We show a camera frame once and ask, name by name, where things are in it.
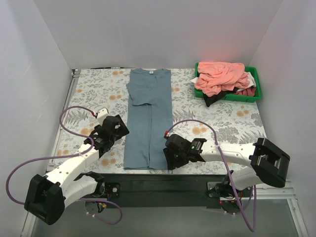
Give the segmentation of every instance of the cable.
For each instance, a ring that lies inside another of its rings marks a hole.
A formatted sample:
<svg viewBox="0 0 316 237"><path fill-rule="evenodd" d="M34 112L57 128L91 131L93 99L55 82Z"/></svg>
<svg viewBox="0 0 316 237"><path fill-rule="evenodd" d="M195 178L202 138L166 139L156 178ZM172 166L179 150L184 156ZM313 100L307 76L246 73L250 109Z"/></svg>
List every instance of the cable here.
<svg viewBox="0 0 316 237"><path fill-rule="evenodd" d="M90 139L90 141L91 141L91 146L90 146L87 150L81 152L81 155L83 155L83 154L88 153L88 152L93 148L93 146L94 146L94 141L93 141L93 139L92 139L91 137L85 136L85 135L81 135L81 134L76 133L76 132L72 132L72 131L70 131L68 128L66 128L66 127L63 125L63 122L62 122L63 115L65 114L66 111L68 111L68 110L70 110L70 109L73 109L73 108L79 108L79 109L87 110L87 111L91 112L94 117L96 117L96 113L93 112L91 109L88 109L88 108L83 107L83 106L70 106L70 107L66 108L66 109L61 113L61 115L60 115L60 117L59 117L59 123L60 123L61 127L62 127L65 131L67 131L67 132L69 132L69 133L71 133L71 134L73 134L73 135L79 136L79 137L84 137L84 138ZM8 178L6 179L6 182L5 182L5 191L6 191L6 194L7 194L8 197L9 197L12 201L14 201L15 203L24 205L24 202L18 201L17 199L15 199L15 198L12 196L12 194L11 194L11 192L10 192L10 189L9 189L9 182L10 182L10 179L11 179L12 175L13 175L19 168L21 168L22 166L24 166L24 165L26 165L26 164L29 164L29 163L35 162L35 161L39 161L39 160L57 159L57 158L73 158L73 157L78 157L79 155L80 155L80 154L73 154L73 155L66 155L66 156L56 156L56 157L41 157L41 158L31 159L31 160L28 160L28 161L26 161L26 162L23 162L22 164L20 164L20 165L18 165L17 167L15 167L15 168L11 171L11 173L8 175Z"/></svg>
<svg viewBox="0 0 316 237"><path fill-rule="evenodd" d="M205 126L207 126L208 128L210 128L213 133L214 133L214 141L215 141L215 145L217 146L217 149L219 151L219 153L221 154L221 157L223 159L223 162L224 162L224 165L226 167L226 170L227 170L227 174L228 174L228 177L229 177L229 180L230 180L230 183L231 183L231 186L233 188L233 192L234 192L234 195L236 197L236 201L237 201L237 205L240 209L240 214L242 215L246 225L248 226L248 228L250 229L251 232L254 232L255 229L256 229L256 214L257 214L257 189L256 189L256 186L254 185L253 186L253 189L254 189L254 203L253 203L253 226L250 226L250 223L246 217L246 214L244 212L244 209L242 208L242 205L241 205L241 202L239 200L239 197L238 197L238 193L237 193L237 190L236 190L236 187L235 187L235 184L234 184L234 181L233 181L233 178L232 178L232 175L230 173L230 170L229 170L229 167L228 167L228 164L227 164L227 161L226 161L226 158L223 154L223 151L222 149L220 148L220 146L218 145L218 141L217 141L217 135L216 135L216 132L215 130L207 123L203 122L203 121L200 121L200 120L197 120L197 119L185 119L185 120L182 120L182 121L179 121L177 123L175 123L174 125L172 125L169 130L167 130L165 132L165 136L170 132L171 129L173 129L176 125L180 124L180 123L183 123L183 122L189 122L189 121L195 121L195 122L199 122L199 123L202 123L204 124Z"/></svg>
<svg viewBox="0 0 316 237"><path fill-rule="evenodd" d="M112 202L112 201L103 200L103 199L97 199L97 198L80 198L80 200L82 200L82 201L91 201L91 202L96 202L96 201L97 202L105 202L105 203L108 203L108 204L111 204L111 205L117 207L117 209L119 210L120 216L119 216L119 218L116 221L113 221L113 222L108 221L108 220L106 220L106 219L104 219L104 218L102 218L102 217L100 217L100 216L98 216L98 215L96 215L94 213L87 212L87 214L90 214L91 216L98 218L99 220L103 221L104 223L106 223L108 225L116 225L123 218L123 212L122 212L121 207L119 205L117 205L116 203Z"/></svg>

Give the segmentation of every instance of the floral mat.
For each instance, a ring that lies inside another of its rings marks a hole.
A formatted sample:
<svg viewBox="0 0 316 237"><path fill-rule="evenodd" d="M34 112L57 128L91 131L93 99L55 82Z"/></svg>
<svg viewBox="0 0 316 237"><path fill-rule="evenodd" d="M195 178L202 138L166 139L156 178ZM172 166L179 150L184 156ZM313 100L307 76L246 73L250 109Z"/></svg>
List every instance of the floral mat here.
<svg viewBox="0 0 316 237"><path fill-rule="evenodd" d="M128 91L130 69L90 69L82 70L76 91L70 105L81 105L98 111L106 107L111 115L119 114L127 122ZM194 95L194 85L190 82L194 69L171 69L173 121L199 119L210 124L217 132L219 142L253 143L258 137L266 137L256 103L218 101L206 107L201 98ZM97 125L97 121L84 110L72 109L66 119L66 126L75 132L88 135ZM177 133L188 140L195 137L214 139L212 132L196 122L185 122L174 128ZM83 138L61 132L57 155L74 153L82 144ZM137 174L225 174L224 164L215 162L189 163L173 171L169 170L124 170L124 144L122 138L114 144L97 162L90 165L85 172L98 173L137 173ZM65 159L51 160L47 170L62 164ZM242 166L229 164L231 169Z"/></svg>

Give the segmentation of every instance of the red cloth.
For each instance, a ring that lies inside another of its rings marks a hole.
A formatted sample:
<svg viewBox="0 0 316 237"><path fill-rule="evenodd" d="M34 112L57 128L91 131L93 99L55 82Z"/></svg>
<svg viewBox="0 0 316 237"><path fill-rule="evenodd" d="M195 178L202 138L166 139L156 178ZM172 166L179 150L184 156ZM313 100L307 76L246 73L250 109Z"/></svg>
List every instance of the red cloth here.
<svg viewBox="0 0 316 237"><path fill-rule="evenodd" d="M245 90L241 90L235 93L235 95L247 95L247 96L255 96L256 88L250 87Z"/></svg>

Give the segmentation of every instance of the pile of clothes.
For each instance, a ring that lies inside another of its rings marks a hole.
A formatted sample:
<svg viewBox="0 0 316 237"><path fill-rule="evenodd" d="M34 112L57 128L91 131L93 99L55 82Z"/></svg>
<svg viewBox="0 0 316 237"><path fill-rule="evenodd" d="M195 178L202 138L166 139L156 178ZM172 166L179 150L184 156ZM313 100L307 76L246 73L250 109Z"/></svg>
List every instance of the pile of clothes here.
<svg viewBox="0 0 316 237"><path fill-rule="evenodd" d="M195 88L203 92L209 107L229 93L254 96L256 82L251 73L245 72L242 63L202 62L198 64L199 77L195 78Z"/></svg>

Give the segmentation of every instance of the white wall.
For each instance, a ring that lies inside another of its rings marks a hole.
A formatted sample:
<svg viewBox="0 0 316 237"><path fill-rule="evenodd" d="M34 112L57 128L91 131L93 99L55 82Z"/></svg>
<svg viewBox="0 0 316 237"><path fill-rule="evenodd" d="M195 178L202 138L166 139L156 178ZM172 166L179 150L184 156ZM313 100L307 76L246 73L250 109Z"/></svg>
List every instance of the white wall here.
<svg viewBox="0 0 316 237"><path fill-rule="evenodd" d="M284 0L250 65L258 69L258 103L268 138L291 156L294 191L316 236L316 2Z"/></svg>
<svg viewBox="0 0 316 237"><path fill-rule="evenodd" d="M35 0L71 68L248 64L282 0Z"/></svg>
<svg viewBox="0 0 316 237"><path fill-rule="evenodd" d="M50 155L71 79L33 0L0 0L0 236L20 236L26 211L4 190L9 172L23 161ZM21 168L10 184L24 201L43 163Z"/></svg>

